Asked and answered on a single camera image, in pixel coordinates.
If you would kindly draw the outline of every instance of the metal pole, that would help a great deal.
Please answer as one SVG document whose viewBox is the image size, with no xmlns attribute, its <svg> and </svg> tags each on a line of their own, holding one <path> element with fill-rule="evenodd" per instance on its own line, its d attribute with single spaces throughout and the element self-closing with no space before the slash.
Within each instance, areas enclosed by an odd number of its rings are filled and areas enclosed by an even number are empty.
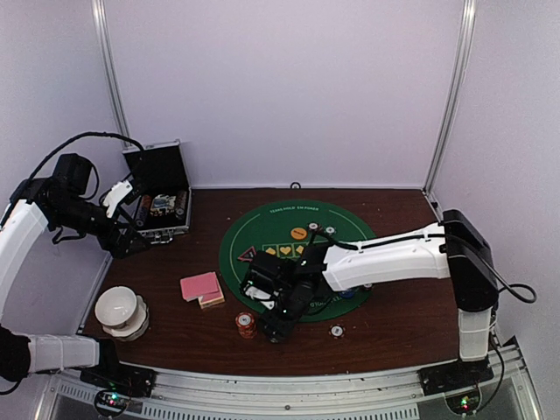
<svg viewBox="0 0 560 420">
<path fill-rule="evenodd" d="M 455 56 L 455 67 L 451 78 L 451 86 L 447 96 L 447 104 L 445 106 L 444 119 L 439 128 L 437 137 L 437 145 L 434 156 L 431 160 L 428 177 L 423 187 L 426 196 L 430 197 L 433 193 L 433 187 L 436 182 L 442 158 L 445 152 L 445 146 L 449 140 L 452 131 L 453 119 L 459 104 L 459 91 L 465 78 L 466 66 L 471 52 L 471 44 L 473 43 L 474 20 L 476 11 L 476 0 L 465 0 L 463 7 L 463 21 L 458 35 L 457 53 Z"/>
<path fill-rule="evenodd" d="M 116 82 L 115 64 L 113 62 L 113 54 L 111 53 L 111 44 L 109 42 L 109 29 L 107 27 L 107 18 L 105 16 L 104 0 L 92 0 L 94 12 L 94 23 L 97 31 L 97 39 L 101 48 L 101 56 L 105 66 L 105 76 L 107 77 L 108 91 L 115 117 L 116 127 L 120 134 L 130 137 L 129 126 L 124 116 L 123 101 Z M 126 149 L 131 146 L 130 143 L 122 142 L 122 147 Z"/>
</svg>

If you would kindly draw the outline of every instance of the deck of cards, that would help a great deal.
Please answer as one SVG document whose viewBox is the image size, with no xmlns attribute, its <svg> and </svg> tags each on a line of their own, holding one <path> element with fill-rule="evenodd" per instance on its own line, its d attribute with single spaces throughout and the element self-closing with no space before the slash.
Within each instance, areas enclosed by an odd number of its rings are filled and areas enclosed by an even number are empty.
<svg viewBox="0 0 560 420">
<path fill-rule="evenodd" d="M 183 299 L 187 302 L 198 299 L 201 309 L 221 304 L 226 300 L 215 272 L 185 277 L 180 283 Z"/>
</svg>

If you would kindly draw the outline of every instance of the case lid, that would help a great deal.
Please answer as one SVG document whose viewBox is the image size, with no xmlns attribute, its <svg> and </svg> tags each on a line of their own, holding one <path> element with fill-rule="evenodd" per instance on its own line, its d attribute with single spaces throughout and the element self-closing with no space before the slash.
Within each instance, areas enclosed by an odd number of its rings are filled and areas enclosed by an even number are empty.
<svg viewBox="0 0 560 420">
<path fill-rule="evenodd" d="M 145 146 L 138 167 L 138 148 L 128 148 L 123 154 L 134 178 L 140 178 L 148 189 L 190 188 L 179 140 Z"/>
</svg>

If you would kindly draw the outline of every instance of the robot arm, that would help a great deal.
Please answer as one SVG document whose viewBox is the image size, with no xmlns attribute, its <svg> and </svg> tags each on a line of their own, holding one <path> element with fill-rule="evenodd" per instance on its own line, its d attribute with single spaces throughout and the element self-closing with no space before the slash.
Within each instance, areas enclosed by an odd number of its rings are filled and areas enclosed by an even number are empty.
<svg viewBox="0 0 560 420">
<path fill-rule="evenodd" d="M 139 194 L 129 181 L 117 183 L 105 196 L 102 206 L 81 197 L 91 171 L 88 164 L 91 165 L 84 157 L 62 155 L 51 177 L 24 181 L 25 188 L 20 186 L 14 193 L 17 198 L 12 200 L 17 201 L 8 207 L 8 217 L 0 231 L 0 321 L 21 264 L 47 229 L 60 228 L 54 243 L 65 239 L 60 239 L 62 228 L 77 231 L 78 235 L 69 239 L 95 235 L 101 247 L 117 258 L 150 246 L 131 224 L 118 220 L 120 205 Z M 103 384 L 101 375 L 131 383 L 133 389 L 127 389 L 128 394 L 143 396 L 150 392 L 145 381 L 152 377 L 152 371 L 121 365 L 110 340 L 29 335 L 0 326 L 0 376 L 7 381 L 19 383 L 31 373 L 92 367 L 97 367 L 97 371 L 89 379 L 97 385 Z"/>
<path fill-rule="evenodd" d="M 273 342 L 289 336 L 311 301 L 363 284 L 408 278 L 451 277 L 458 306 L 459 357 L 481 361 L 498 290 L 488 244 L 456 210 L 444 213 L 441 224 L 386 238 L 343 243 L 321 232 L 328 242 L 308 246 L 298 261 L 258 252 L 241 284 L 248 297 L 259 297 L 269 308 L 259 319 Z"/>
</svg>

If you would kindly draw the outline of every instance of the metal frame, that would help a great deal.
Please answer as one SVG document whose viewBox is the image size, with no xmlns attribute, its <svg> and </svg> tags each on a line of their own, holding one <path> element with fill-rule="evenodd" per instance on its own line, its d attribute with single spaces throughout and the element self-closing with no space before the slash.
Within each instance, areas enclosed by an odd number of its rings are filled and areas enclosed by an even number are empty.
<svg viewBox="0 0 560 420">
<path fill-rule="evenodd" d="M 99 295 L 99 290 L 102 287 L 103 280 L 105 280 L 105 276 L 111 267 L 111 263 L 113 262 L 113 257 L 108 252 L 101 263 L 101 267 L 97 271 L 95 275 L 94 284 L 92 286 L 91 291 L 89 292 L 89 300 L 87 301 L 86 310 L 83 312 L 81 316 L 80 326 L 78 327 L 78 334 L 82 334 L 84 328 L 86 327 L 86 322 L 88 321 L 88 317 L 92 309 L 94 308 L 95 301 L 97 299 L 97 295 Z"/>
<path fill-rule="evenodd" d="M 542 413 L 536 400 L 525 361 L 516 345 L 500 350 L 506 362 L 506 378 L 515 384 L 515 397 L 524 418 L 538 420 Z M 496 383 L 501 363 L 495 352 L 490 363 Z M 364 374 L 301 377 L 256 377 L 196 374 L 157 370 L 151 398 L 135 400 L 127 414 L 146 419 L 247 419 L 276 418 L 314 420 L 390 418 L 382 413 L 405 410 L 418 418 L 417 405 L 443 394 L 424 396 L 418 380 L 419 367 Z M 50 420 L 57 396 L 90 404 L 97 388 L 80 382 L 78 372 L 69 370 L 52 376 L 37 420 Z"/>
<path fill-rule="evenodd" d="M 441 211 L 441 206 L 439 205 L 439 201 L 434 195 L 433 192 L 430 194 L 426 193 L 426 191 L 422 191 L 423 197 L 428 202 L 428 206 L 431 209 L 431 212 L 434 213 L 436 216 L 437 221 L 442 221 L 444 219 L 444 213 Z"/>
<path fill-rule="evenodd" d="M 123 100 L 116 81 L 115 63 L 113 61 L 113 53 L 111 52 L 111 44 L 109 42 L 109 28 L 107 26 L 107 17 L 105 15 L 104 0 L 92 0 L 92 8 L 94 13 L 95 30 L 97 31 L 97 39 L 101 49 L 101 56 L 105 66 L 105 76 L 107 77 L 108 92 L 111 98 L 111 106 L 115 117 L 116 127 L 120 134 L 130 137 L 129 126 L 124 116 Z M 129 147 L 130 144 L 122 142 L 122 147 Z"/>
<path fill-rule="evenodd" d="M 455 67 L 451 78 L 451 86 L 447 96 L 447 104 L 445 105 L 444 119 L 439 128 L 436 149 L 431 160 L 428 177 L 423 187 L 424 193 L 430 196 L 433 193 L 433 187 L 436 182 L 442 158 L 445 152 L 445 146 L 451 134 L 453 119 L 459 104 L 459 92 L 465 78 L 465 71 L 471 52 L 473 43 L 474 21 L 476 18 L 476 0 L 465 0 L 463 7 L 463 21 L 458 35 L 457 53 L 455 55 Z"/>
</svg>

